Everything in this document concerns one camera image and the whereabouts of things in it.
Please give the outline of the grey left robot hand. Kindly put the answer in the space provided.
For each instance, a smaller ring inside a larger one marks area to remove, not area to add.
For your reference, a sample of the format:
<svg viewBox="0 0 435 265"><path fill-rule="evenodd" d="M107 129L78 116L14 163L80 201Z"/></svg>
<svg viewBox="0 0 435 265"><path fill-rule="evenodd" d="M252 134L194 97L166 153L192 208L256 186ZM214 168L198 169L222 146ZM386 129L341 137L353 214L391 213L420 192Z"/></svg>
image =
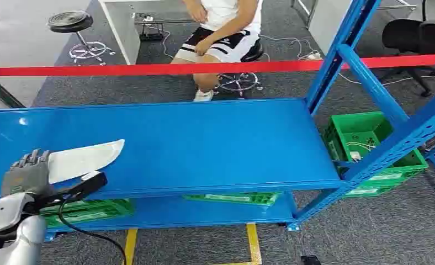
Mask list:
<svg viewBox="0 0 435 265"><path fill-rule="evenodd" d="M14 162L3 176L1 195L26 193L39 199L55 194L49 183L49 156L50 151L35 149Z"/></svg>

